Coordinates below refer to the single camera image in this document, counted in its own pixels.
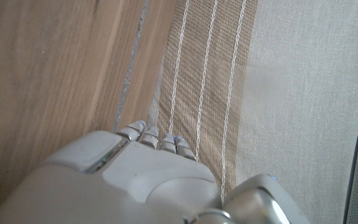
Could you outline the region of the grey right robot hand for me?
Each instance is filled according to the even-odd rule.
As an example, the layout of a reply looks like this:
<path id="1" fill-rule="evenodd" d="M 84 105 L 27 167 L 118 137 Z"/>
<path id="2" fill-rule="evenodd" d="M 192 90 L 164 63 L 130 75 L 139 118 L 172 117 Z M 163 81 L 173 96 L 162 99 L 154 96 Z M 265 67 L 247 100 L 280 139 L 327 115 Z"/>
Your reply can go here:
<path id="1" fill-rule="evenodd" d="M 306 223 L 259 174 L 226 198 L 186 140 L 136 121 L 54 152 L 0 206 L 0 223 Z"/>

